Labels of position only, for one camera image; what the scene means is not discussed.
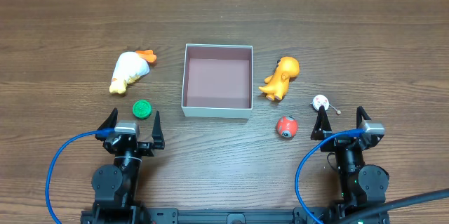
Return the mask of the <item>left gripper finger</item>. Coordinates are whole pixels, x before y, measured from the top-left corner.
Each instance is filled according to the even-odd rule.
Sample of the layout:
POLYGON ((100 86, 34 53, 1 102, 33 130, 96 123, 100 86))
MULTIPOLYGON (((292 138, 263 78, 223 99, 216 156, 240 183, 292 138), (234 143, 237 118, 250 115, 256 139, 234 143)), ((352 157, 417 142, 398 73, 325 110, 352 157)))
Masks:
POLYGON ((156 112, 154 125, 152 129, 153 145, 152 148, 155 150, 163 150, 165 148, 165 140, 163 137, 163 132, 161 128, 161 120, 159 111, 156 112))
POLYGON ((110 134, 110 131, 115 128, 118 118, 118 110, 115 107, 108 118, 98 127, 99 133, 95 134, 95 138, 97 140, 106 140, 107 136, 110 134))

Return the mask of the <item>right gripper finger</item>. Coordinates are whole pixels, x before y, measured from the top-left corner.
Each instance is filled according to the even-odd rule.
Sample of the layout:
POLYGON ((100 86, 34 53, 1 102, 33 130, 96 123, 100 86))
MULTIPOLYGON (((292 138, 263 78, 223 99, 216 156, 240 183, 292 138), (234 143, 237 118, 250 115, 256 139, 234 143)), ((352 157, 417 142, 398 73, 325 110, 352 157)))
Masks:
POLYGON ((370 117, 362 106, 358 106, 356 109, 356 127, 358 128, 364 120, 370 120, 370 117))
POLYGON ((316 123, 311 133, 312 140, 324 140, 332 134, 332 128, 324 106, 320 106, 316 123))

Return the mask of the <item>white round rattle drum toy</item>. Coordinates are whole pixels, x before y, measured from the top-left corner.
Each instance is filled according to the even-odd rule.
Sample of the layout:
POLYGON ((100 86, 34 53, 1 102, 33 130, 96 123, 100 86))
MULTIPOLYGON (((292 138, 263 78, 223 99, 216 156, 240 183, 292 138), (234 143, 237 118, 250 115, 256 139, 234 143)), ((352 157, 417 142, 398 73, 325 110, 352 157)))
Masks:
POLYGON ((324 95, 321 95, 321 94, 318 94, 312 98, 311 105, 316 111, 319 111, 319 109, 321 107, 323 107, 325 111, 327 111, 329 108, 334 109, 336 115, 341 115, 341 113, 342 113, 340 110, 338 110, 337 108, 333 107, 330 104, 330 101, 327 97, 325 97, 324 95))

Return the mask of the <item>green round cap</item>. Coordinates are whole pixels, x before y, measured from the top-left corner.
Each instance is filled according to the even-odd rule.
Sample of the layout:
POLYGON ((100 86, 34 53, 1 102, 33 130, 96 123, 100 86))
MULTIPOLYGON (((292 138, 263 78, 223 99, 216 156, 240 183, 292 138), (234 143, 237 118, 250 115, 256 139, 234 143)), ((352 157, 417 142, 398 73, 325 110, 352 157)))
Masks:
POLYGON ((138 100, 134 103, 132 112, 138 119, 146 119, 152 114, 152 105, 146 100, 138 100))

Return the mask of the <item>red ball toy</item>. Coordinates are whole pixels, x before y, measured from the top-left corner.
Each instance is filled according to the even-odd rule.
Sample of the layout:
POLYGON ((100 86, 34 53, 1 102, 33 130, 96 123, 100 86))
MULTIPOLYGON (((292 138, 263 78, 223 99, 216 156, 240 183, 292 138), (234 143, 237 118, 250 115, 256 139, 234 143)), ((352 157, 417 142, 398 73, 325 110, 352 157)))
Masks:
POLYGON ((284 138, 293 138, 298 130, 297 120, 292 116, 282 116, 276 123, 277 133, 284 138))

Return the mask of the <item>white plush duck toy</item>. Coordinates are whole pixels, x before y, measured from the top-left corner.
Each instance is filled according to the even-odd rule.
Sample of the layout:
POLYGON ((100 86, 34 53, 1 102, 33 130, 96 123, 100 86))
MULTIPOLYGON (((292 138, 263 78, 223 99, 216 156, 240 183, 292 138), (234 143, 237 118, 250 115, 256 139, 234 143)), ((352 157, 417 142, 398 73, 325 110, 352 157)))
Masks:
POLYGON ((156 62, 156 59, 153 50, 122 53, 115 65, 109 92, 124 94, 129 84, 150 72, 149 64, 156 62))

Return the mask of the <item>orange dinosaur toy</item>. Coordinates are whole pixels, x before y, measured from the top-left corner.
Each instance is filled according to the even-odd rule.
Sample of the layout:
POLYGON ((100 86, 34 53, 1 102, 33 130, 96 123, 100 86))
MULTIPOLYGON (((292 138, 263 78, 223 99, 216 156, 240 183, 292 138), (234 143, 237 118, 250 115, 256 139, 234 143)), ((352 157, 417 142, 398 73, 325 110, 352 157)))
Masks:
POLYGON ((264 79, 264 86, 259 90, 268 100, 282 100, 287 94, 290 80, 300 73, 300 64, 297 59, 285 56, 276 61, 274 73, 264 79))

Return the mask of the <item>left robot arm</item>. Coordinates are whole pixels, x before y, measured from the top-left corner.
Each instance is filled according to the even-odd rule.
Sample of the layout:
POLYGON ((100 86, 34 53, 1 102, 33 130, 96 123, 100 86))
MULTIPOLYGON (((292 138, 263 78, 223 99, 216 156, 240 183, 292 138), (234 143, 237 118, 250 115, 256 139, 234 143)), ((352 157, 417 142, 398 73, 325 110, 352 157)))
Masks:
POLYGON ((155 150, 165 148, 160 114, 155 115, 152 142, 138 140, 140 130, 136 122, 117 118, 118 110, 113 109, 95 134, 106 151, 114 155, 114 161, 93 174, 95 200, 91 211, 81 213, 81 224, 152 222, 146 206, 135 200, 135 194, 142 158, 153 157, 155 150))

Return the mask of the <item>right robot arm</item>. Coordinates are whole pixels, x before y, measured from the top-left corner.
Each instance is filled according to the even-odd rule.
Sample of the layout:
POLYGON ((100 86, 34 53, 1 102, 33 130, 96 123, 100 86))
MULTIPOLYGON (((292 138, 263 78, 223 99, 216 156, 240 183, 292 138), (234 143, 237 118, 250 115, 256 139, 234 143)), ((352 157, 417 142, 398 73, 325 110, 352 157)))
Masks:
POLYGON ((342 199, 330 203, 322 219, 331 222, 371 206, 385 203, 389 174, 380 166, 364 162, 362 151, 375 147, 385 135, 382 123, 370 119, 360 106, 356 111, 357 136, 338 136, 320 151, 335 155, 342 199))

